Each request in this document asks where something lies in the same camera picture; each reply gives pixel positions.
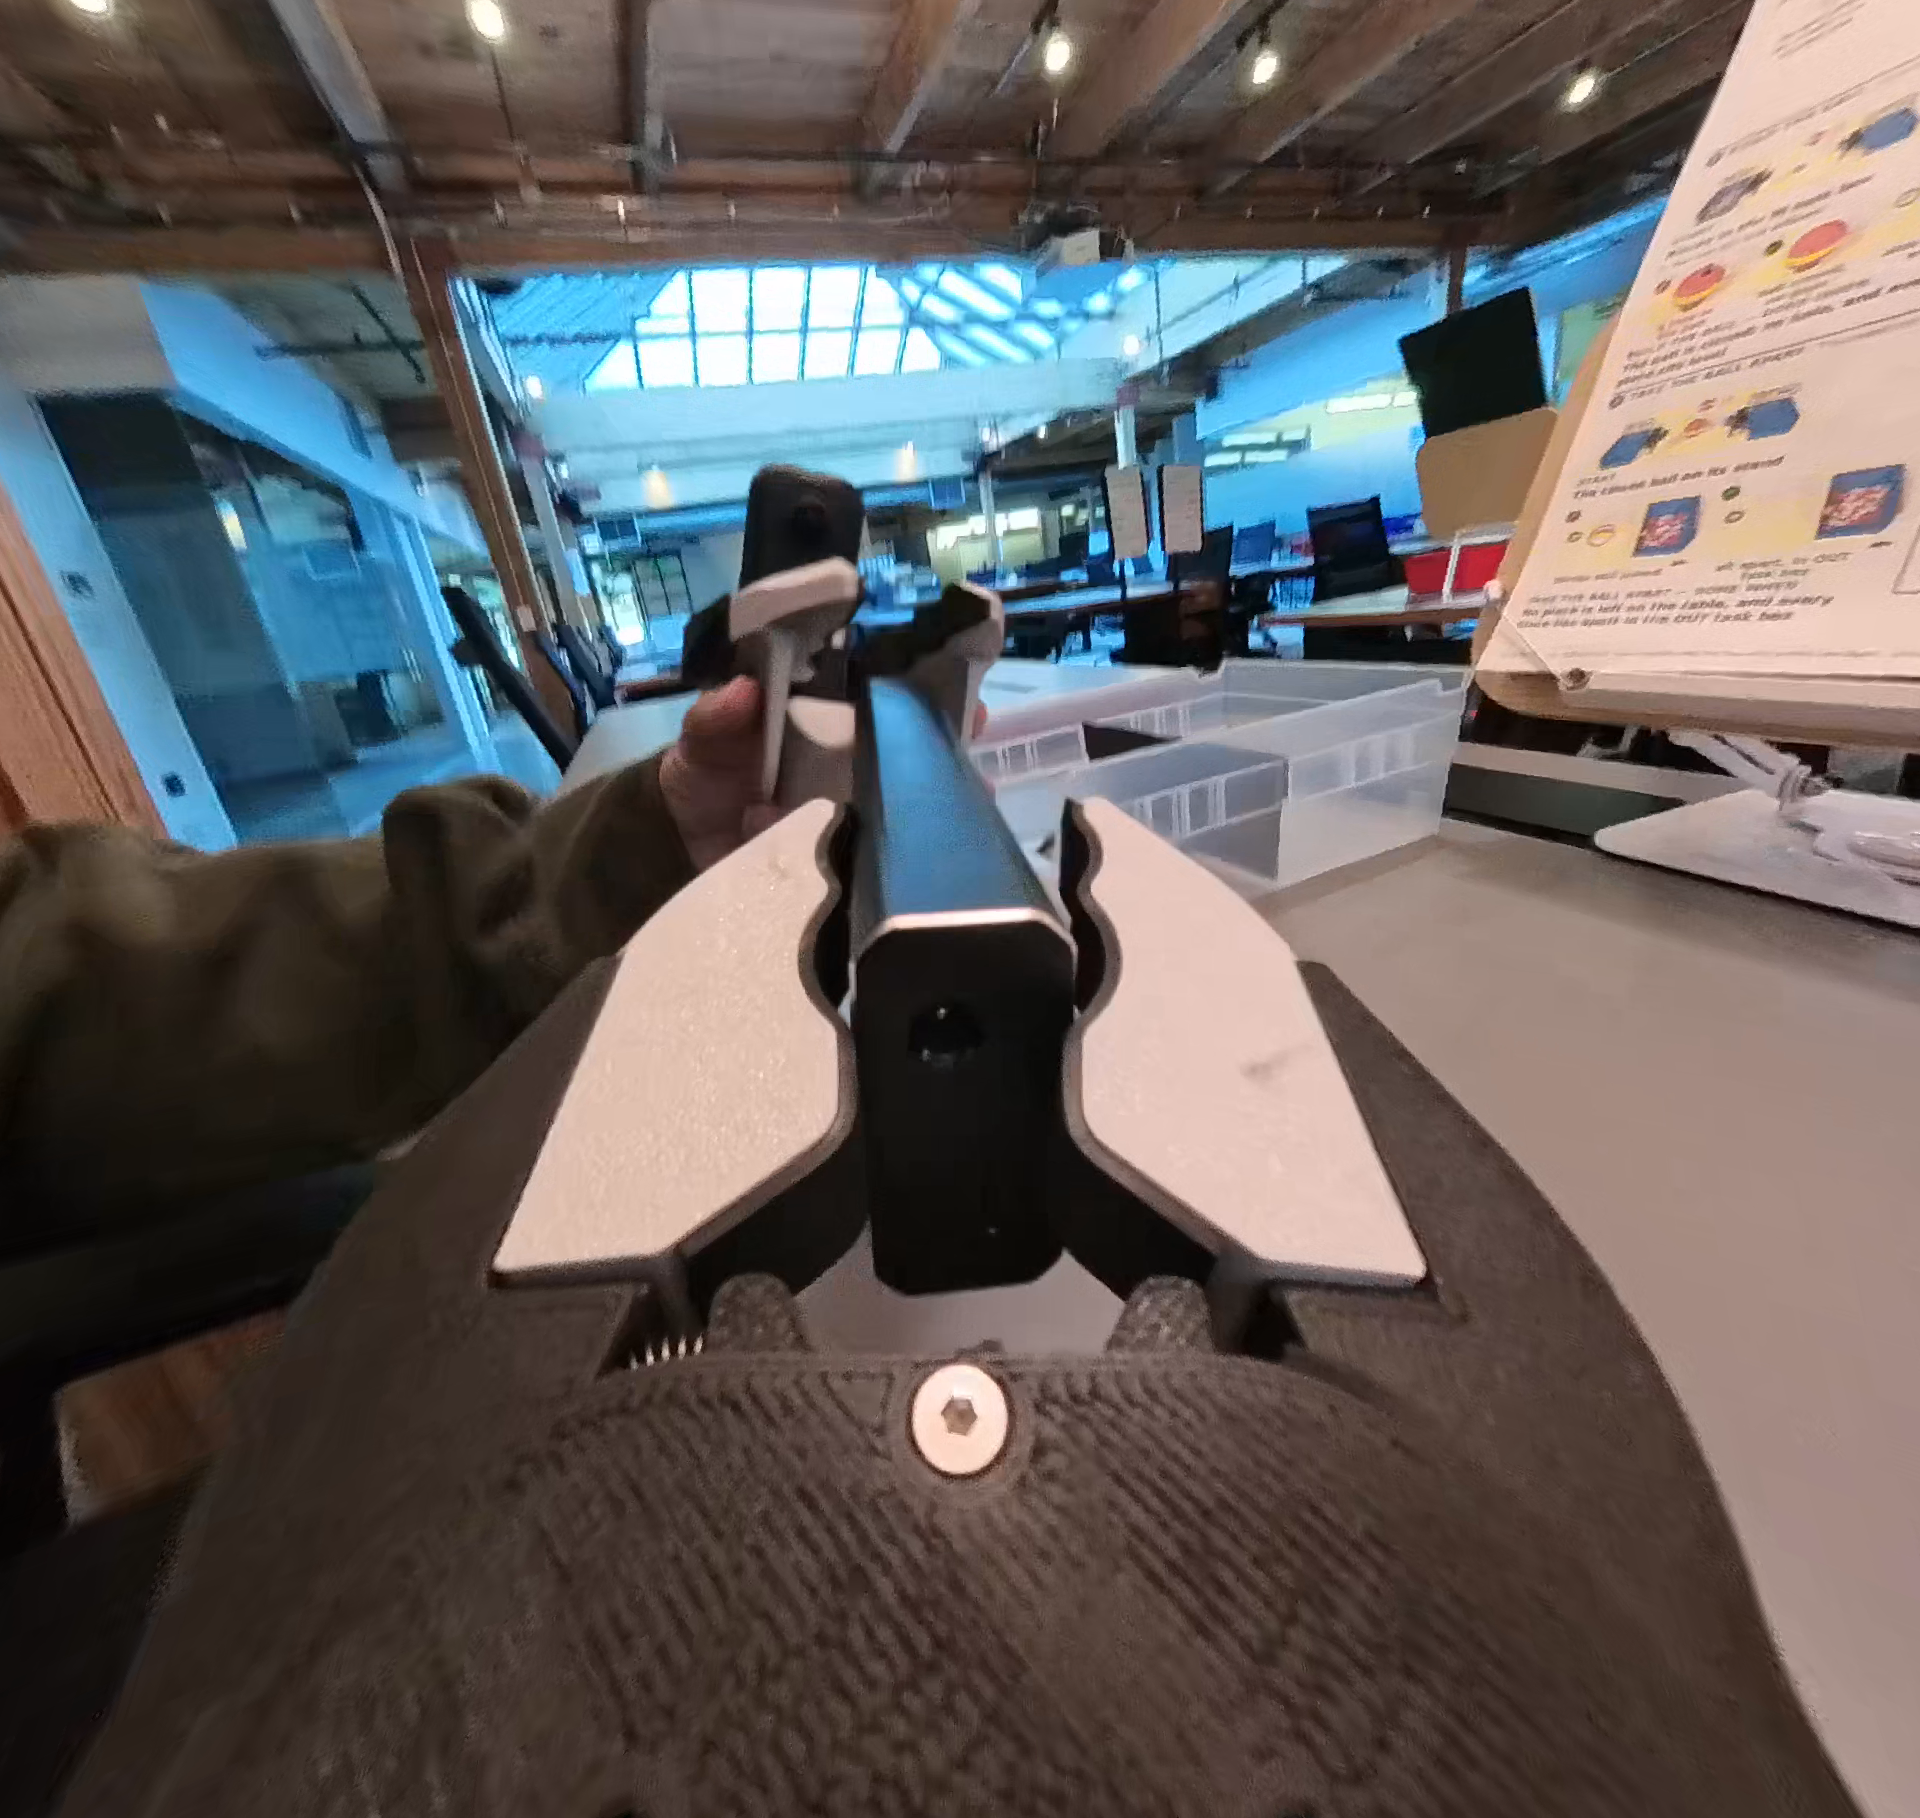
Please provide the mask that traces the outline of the person's left hand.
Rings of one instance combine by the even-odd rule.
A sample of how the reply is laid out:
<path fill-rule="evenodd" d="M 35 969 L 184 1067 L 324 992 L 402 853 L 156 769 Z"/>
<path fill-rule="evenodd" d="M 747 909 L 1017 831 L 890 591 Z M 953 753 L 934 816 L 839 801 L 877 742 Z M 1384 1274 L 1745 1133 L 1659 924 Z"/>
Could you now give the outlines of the person's left hand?
<path fill-rule="evenodd" d="M 712 869 L 783 816 L 761 789 L 761 714 L 761 682 L 734 675 L 694 697 L 660 756 L 660 797 L 694 872 Z"/>

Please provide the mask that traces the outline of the clear plastic bin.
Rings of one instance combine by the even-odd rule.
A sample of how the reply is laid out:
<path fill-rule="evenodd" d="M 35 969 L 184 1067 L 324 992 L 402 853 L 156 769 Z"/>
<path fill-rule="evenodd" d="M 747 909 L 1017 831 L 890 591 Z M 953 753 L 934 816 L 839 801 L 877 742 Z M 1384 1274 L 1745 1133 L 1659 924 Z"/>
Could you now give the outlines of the clear plastic bin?
<path fill-rule="evenodd" d="M 1440 832 L 1465 686 L 1397 661 L 1001 662 L 973 762 L 1039 869 L 1066 802 L 1104 797 L 1260 899 Z"/>

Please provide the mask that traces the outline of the black office chair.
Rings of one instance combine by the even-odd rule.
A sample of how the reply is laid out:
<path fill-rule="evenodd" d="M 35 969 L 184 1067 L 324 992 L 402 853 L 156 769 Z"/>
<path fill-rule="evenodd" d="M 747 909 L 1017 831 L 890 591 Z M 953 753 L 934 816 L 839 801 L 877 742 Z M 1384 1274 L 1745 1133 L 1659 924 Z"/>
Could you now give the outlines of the black office chair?
<path fill-rule="evenodd" d="M 1308 506 L 1312 602 L 1393 591 L 1405 585 L 1405 562 L 1387 541 L 1377 493 L 1332 506 Z"/>

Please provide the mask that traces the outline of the wooden post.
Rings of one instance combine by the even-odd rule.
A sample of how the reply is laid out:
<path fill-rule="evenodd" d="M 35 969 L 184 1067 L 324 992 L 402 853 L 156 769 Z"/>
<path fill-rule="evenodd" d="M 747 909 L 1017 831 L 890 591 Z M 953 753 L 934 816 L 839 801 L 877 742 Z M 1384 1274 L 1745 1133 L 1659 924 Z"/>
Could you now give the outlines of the wooden post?
<path fill-rule="evenodd" d="M 400 235 L 392 263 L 421 323 L 427 364 L 449 419 L 464 493 L 486 541 L 523 671 L 555 724 L 569 731 L 569 742 L 577 742 L 582 731 L 568 682 L 540 651 L 558 641 L 552 608 L 526 546 L 505 446 L 497 436 L 491 395 L 483 390 L 481 366 L 456 296 L 451 253 L 444 243 Z"/>

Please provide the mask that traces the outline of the red bin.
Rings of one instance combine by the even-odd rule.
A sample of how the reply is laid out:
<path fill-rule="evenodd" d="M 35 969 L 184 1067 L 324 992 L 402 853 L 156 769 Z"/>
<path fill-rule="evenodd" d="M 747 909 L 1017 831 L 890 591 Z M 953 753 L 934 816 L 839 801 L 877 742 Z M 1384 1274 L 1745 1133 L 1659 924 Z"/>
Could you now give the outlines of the red bin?
<path fill-rule="evenodd" d="M 1516 530 L 1513 524 L 1488 524 L 1400 553 L 1409 594 L 1447 602 L 1484 591 L 1500 580 Z"/>

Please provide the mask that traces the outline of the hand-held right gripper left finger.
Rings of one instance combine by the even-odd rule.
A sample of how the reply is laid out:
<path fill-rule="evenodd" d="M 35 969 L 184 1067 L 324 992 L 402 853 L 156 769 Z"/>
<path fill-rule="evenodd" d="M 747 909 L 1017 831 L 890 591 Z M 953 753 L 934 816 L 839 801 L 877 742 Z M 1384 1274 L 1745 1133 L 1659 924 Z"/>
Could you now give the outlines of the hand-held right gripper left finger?
<path fill-rule="evenodd" d="M 642 1285 L 697 1328 L 741 1274 L 804 1293 L 866 1219 L 853 1031 L 820 939 L 853 825 L 807 801 L 622 950 L 491 1259 L 502 1285 Z"/>

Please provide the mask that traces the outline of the black angled stand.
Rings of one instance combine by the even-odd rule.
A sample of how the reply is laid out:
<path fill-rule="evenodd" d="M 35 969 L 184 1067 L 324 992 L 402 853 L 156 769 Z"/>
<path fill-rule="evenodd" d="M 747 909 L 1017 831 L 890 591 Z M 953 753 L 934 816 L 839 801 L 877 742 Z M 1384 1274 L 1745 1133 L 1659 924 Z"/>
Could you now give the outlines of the black angled stand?
<path fill-rule="evenodd" d="M 456 630 L 455 657 L 493 686 L 493 692 L 523 720 L 555 769 L 568 773 L 577 739 L 568 737 L 561 720 L 546 707 L 532 681 L 502 645 L 489 616 L 475 596 L 464 587 L 449 583 L 440 587 L 440 594 Z"/>

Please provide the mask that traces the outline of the black monitor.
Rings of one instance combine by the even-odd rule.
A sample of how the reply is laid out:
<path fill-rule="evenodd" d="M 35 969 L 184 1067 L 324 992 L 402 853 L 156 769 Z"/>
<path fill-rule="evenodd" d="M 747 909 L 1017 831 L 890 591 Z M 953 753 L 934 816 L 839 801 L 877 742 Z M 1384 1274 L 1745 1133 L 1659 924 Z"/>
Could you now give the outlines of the black monitor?
<path fill-rule="evenodd" d="M 1429 442 L 1550 406 L 1528 286 L 1441 317 L 1397 352 Z"/>

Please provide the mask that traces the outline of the tan board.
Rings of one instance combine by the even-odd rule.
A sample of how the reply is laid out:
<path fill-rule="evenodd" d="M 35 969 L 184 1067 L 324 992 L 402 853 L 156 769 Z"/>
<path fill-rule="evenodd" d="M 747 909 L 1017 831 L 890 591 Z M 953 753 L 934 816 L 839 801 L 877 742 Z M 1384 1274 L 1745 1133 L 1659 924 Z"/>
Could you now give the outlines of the tan board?
<path fill-rule="evenodd" d="M 1415 455 L 1424 527 L 1452 537 L 1475 526 L 1521 524 L 1560 413 L 1553 406 L 1429 435 Z"/>

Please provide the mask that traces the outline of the person's left forearm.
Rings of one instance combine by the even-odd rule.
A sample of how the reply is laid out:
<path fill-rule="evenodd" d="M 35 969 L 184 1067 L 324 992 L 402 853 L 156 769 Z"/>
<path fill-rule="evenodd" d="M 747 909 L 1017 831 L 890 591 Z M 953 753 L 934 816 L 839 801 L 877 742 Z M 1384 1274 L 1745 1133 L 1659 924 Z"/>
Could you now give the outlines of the person's left forearm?
<path fill-rule="evenodd" d="M 669 769 L 422 785 L 357 839 L 7 839 L 6 1256 L 421 1133 L 693 881 Z"/>

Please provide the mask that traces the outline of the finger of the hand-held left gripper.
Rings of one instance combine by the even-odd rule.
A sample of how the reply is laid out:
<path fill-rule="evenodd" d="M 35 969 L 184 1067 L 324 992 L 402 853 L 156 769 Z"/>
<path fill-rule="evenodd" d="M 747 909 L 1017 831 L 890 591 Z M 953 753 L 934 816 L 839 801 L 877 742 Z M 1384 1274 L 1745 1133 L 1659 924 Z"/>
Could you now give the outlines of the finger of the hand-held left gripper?
<path fill-rule="evenodd" d="M 734 675 L 751 675 L 761 692 L 760 802 L 795 805 L 833 793 L 838 762 L 853 745 L 849 699 L 816 703 L 804 726 L 789 723 L 789 709 L 814 682 L 818 656 L 845 643 L 860 602 L 860 573 L 839 557 L 794 564 L 729 596 Z"/>
<path fill-rule="evenodd" d="M 955 739 L 973 739 L 983 720 L 983 681 L 1001 651 L 1005 611 L 998 591 L 950 583 L 936 602 L 914 608 L 901 645 L 901 677 Z"/>

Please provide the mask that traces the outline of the grey desk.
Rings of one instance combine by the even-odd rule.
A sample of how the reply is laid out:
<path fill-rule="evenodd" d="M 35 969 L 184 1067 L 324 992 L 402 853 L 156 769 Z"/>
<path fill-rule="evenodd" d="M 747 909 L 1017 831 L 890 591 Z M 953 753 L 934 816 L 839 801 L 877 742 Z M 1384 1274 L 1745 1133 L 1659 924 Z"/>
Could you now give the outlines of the grey desk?
<path fill-rule="evenodd" d="M 1459 821 L 1257 912 L 1577 1230 L 1858 1806 L 1915 1813 L 1915 935 Z"/>

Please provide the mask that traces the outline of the grey topped table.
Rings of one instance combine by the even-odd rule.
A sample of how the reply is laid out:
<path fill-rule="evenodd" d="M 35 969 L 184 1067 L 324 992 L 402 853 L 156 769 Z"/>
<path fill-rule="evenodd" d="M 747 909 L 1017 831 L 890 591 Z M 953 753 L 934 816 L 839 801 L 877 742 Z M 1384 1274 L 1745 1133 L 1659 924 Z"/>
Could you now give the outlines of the grey topped table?
<path fill-rule="evenodd" d="M 600 714 L 577 746 L 568 773 L 561 779 L 561 795 L 572 795 L 586 783 L 645 759 L 660 762 L 664 752 L 675 742 L 686 712 L 704 689 L 707 687 L 659 699 L 638 699 L 636 704 L 620 704 Z"/>

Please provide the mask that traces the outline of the printed instruction sheet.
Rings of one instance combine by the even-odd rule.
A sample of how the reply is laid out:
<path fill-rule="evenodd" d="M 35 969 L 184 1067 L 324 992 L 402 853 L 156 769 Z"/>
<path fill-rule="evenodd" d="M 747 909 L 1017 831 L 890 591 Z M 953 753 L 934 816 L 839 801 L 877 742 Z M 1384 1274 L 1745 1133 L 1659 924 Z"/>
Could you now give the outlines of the printed instruction sheet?
<path fill-rule="evenodd" d="M 1481 665 L 1915 677 L 1917 0 L 1756 0 Z"/>

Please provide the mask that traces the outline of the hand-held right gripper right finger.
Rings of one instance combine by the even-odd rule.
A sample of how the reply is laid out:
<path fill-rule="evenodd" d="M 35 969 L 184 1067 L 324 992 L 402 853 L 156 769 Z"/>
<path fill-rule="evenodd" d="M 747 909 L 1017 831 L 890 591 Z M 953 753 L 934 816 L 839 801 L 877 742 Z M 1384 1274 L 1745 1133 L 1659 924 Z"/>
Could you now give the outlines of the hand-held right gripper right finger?
<path fill-rule="evenodd" d="M 1069 801 L 1062 1241 L 1118 1296 L 1199 1285 L 1238 1348 L 1290 1286 L 1406 1295 L 1429 1257 L 1290 944 L 1104 797 Z"/>

